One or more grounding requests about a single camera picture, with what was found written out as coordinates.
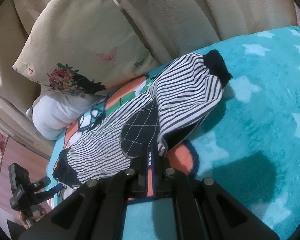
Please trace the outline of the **person's left hand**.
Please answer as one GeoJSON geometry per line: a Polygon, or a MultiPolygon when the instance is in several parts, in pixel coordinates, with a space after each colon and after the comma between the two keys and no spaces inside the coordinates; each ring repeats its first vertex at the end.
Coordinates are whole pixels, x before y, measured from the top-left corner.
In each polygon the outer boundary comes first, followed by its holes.
{"type": "Polygon", "coordinates": [[[47,214],[47,210],[40,205],[33,205],[29,209],[19,212],[19,219],[23,226],[29,229],[35,222],[47,214]]]}

